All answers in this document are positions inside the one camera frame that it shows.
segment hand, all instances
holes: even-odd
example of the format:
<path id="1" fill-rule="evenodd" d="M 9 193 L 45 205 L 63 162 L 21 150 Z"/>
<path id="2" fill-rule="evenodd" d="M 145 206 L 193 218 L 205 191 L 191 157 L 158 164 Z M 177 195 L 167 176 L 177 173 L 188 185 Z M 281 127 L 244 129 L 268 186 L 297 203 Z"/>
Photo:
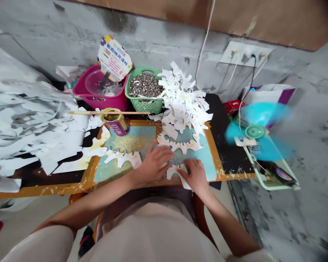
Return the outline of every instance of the hand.
<path id="1" fill-rule="evenodd" d="M 202 198 L 206 193 L 210 191 L 207 177 L 205 175 L 204 165 L 200 160 L 196 159 L 185 159 L 185 163 L 191 170 L 188 174 L 184 170 L 178 169 L 177 171 L 186 180 L 187 184 L 192 188 L 192 190 Z"/>
<path id="2" fill-rule="evenodd" d="M 157 146 L 154 148 L 155 144 L 156 142 L 152 143 L 145 160 L 138 169 L 134 170 L 134 174 L 132 174 L 135 186 L 160 180 L 170 167 L 170 164 L 166 163 L 171 158 L 174 158 L 174 153 L 168 146 Z"/>

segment electrical cord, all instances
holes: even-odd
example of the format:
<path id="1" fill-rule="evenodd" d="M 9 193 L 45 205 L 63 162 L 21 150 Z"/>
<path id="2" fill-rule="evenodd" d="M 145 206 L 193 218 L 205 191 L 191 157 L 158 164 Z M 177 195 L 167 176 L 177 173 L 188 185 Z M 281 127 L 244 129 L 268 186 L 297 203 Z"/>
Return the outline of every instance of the electrical cord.
<path id="1" fill-rule="evenodd" d="M 255 73 L 255 67 L 256 67 L 256 56 L 254 54 L 251 55 L 251 57 L 254 58 L 254 67 L 253 67 L 253 77 L 251 78 L 251 82 L 250 82 L 250 87 L 248 92 L 245 95 L 242 95 L 242 99 L 239 103 L 239 109 L 238 109 L 238 125 L 239 125 L 239 130 L 242 131 L 241 129 L 241 107 L 242 107 L 242 102 L 245 99 L 245 97 L 247 96 L 247 94 L 249 94 L 251 86 L 253 84 L 253 80 L 254 80 L 254 73 Z"/>
<path id="2" fill-rule="evenodd" d="M 253 80 L 258 76 L 258 74 L 260 73 L 260 71 L 261 71 L 261 69 L 263 68 L 263 66 L 266 64 L 266 62 L 267 62 L 267 56 L 266 56 L 266 59 L 265 59 L 265 62 L 262 64 L 262 66 L 260 67 L 260 69 L 259 69 L 259 71 L 256 73 L 256 75 L 251 79 L 251 82 L 249 83 L 249 85 L 248 86 L 251 86 L 251 84 L 253 83 Z"/>
<path id="3" fill-rule="evenodd" d="M 229 85 L 229 83 L 231 82 L 231 80 L 232 80 L 232 78 L 233 78 L 234 71 L 236 71 L 236 68 L 237 68 L 238 59 L 239 59 L 239 53 L 237 53 L 236 65 L 234 66 L 234 69 L 233 69 L 233 72 L 232 72 L 231 78 L 230 78 L 229 82 L 227 83 L 227 85 L 226 85 L 225 87 L 227 87 L 227 86 Z"/>
<path id="4" fill-rule="evenodd" d="M 208 37 L 209 29 L 210 29 L 210 22 L 211 22 L 211 18 L 212 18 L 212 13 L 214 11 L 214 7 L 215 7 L 215 0 L 213 0 L 213 2 L 212 2 L 207 33 L 206 33 L 205 38 L 204 38 L 202 49 L 200 50 L 200 53 L 199 53 L 199 56 L 198 56 L 198 65 L 197 65 L 197 70 L 196 70 L 196 75 L 195 75 L 196 84 L 198 84 L 198 78 L 197 78 L 197 76 L 198 76 L 198 71 L 199 71 L 199 67 L 200 67 L 200 61 L 202 60 L 202 53 L 203 53 L 203 50 L 204 50 L 205 42 L 207 41 L 207 37 Z"/>

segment table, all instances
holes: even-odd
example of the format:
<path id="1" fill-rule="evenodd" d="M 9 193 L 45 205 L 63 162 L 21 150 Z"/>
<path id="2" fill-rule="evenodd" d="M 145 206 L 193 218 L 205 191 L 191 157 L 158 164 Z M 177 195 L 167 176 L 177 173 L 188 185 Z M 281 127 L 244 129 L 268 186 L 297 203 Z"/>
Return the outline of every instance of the table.
<path id="1" fill-rule="evenodd" d="M 224 173 L 226 176 L 226 179 L 224 180 L 249 179 L 254 177 L 255 173 L 244 149 L 237 146 L 231 147 L 226 143 L 224 134 L 230 120 L 223 108 L 219 96 L 216 94 L 207 94 L 206 102 L 210 105 L 210 109 L 207 112 L 209 114 L 214 114 L 212 120 L 210 121 L 211 134 L 215 141 L 216 150 L 224 168 Z M 130 101 L 127 111 L 135 111 Z M 126 115 L 126 117 L 134 120 L 146 119 L 146 116 L 142 115 Z M 39 166 L 39 162 L 32 163 L 24 168 L 16 170 L 15 172 L 15 177 L 18 177 L 24 172 L 32 174 L 30 176 L 26 176 L 22 180 L 22 187 L 20 191 L 18 193 L 0 192 L 0 199 L 90 192 L 95 188 L 95 186 L 102 184 L 98 183 L 95 185 L 93 182 L 95 169 L 97 168 L 97 161 L 99 161 L 99 157 L 93 157 L 86 171 L 73 171 L 62 174 L 53 174 L 51 176 L 46 176 L 42 168 Z M 79 182 L 69 183 L 68 181 L 70 181 L 71 178 L 75 178 Z M 177 179 L 174 179 L 173 176 L 170 183 L 168 180 L 163 180 L 159 183 L 150 184 L 148 186 L 165 186 L 176 184 L 181 184 L 180 179 L 178 177 Z"/>

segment teal board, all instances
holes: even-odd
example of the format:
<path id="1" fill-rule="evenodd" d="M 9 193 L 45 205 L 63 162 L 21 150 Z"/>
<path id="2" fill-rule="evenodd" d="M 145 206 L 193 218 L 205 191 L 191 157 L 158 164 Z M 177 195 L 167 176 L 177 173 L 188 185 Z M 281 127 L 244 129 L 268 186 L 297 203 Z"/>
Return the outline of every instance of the teal board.
<path id="1" fill-rule="evenodd" d="M 112 149 L 119 148 L 122 152 L 126 149 L 131 152 L 133 149 L 140 152 L 141 158 L 143 160 L 145 152 L 149 149 L 152 141 L 156 140 L 156 127 L 154 126 L 132 126 L 130 132 L 127 136 L 117 136 L 112 130 L 111 137 L 106 141 L 106 146 L 112 146 Z M 184 130 L 183 134 L 178 135 L 177 141 L 186 142 L 187 140 L 193 139 L 192 132 L 194 129 L 189 129 L 188 127 Z M 208 181 L 216 180 L 216 170 L 214 162 L 209 149 L 208 141 L 205 136 L 199 135 L 199 142 L 204 148 L 197 151 L 191 149 L 187 150 L 187 154 L 184 155 L 181 149 L 177 149 L 174 152 L 175 159 L 173 161 L 176 163 L 183 163 L 184 159 L 200 159 L 204 164 L 206 176 Z M 114 180 L 129 171 L 133 170 L 132 165 L 129 161 L 126 161 L 121 168 L 117 167 L 117 160 L 114 159 L 109 163 L 105 164 L 107 156 L 101 157 L 98 168 L 95 174 L 94 182 L 101 182 L 105 180 Z"/>

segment finger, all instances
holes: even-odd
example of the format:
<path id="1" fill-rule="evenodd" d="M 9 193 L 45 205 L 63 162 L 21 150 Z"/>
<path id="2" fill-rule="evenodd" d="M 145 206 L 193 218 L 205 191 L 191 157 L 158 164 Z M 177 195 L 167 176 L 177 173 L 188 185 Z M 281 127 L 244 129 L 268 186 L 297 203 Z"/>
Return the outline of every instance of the finger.
<path id="1" fill-rule="evenodd" d="M 153 152 L 153 159 L 155 159 L 155 160 L 158 160 L 158 159 L 160 159 L 161 158 L 161 156 L 162 155 L 165 155 L 165 154 L 173 154 L 173 152 L 171 151 L 171 149 L 170 148 L 163 148 L 163 149 L 161 149 L 161 150 L 158 150 L 158 151 L 155 151 L 155 152 Z"/>
<path id="2" fill-rule="evenodd" d="M 160 176 L 161 178 L 164 176 L 165 172 L 168 171 L 168 169 L 171 167 L 171 163 L 166 164 L 163 168 L 161 168 L 158 171 L 158 176 Z"/>
<path id="3" fill-rule="evenodd" d="M 162 164 L 168 162 L 171 158 L 174 158 L 174 153 L 173 153 L 173 151 L 169 151 L 169 152 L 167 152 L 167 153 L 162 154 L 162 155 L 157 159 L 157 161 L 158 161 L 158 163 L 159 163 L 160 165 L 162 165 Z"/>
<path id="4" fill-rule="evenodd" d="M 153 152 L 156 154 L 156 153 L 158 153 L 160 151 L 163 151 L 163 150 L 171 150 L 171 149 L 168 146 L 157 146 L 156 149 L 154 149 Z"/>
<path id="5" fill-rule="evenodd" d="M 186 171 L 178 169 L 177 172 L 187 181 L 189 174 Z"/>
<path id="6" fill-rule="evenodd" d="M 204 164 L 201 162 L 201 160 L 199 160 L 199 166 L 200 166 L 201 168 L 204 168 Z"/>
<path id="7" fill-rule="evenodd" d="M 199 167 L 199 162 L 197 159 L 192 160 L 192 162 L 195 165 L 195 167 L 197 167 L 197 168 Z"/>
<path id="8" fill-rule="evenodd" d="M 184 162 L 188 164 L 188 167 L 191 169 L 191 171 L 192 171 L 193 168 L 196 167 L 196 166 L 194 165 L 192 159 L 185 159 Z"/>
<path id="9" fill-rule="evenodd" d="M 153 141 L 152 144 L 151 144 L 151 147 L 149 148 L 148 150 L 148 153 L 152 153 L 153 150 L 154 150 L 154 145 L 157 143 L 157 141 Z"/>

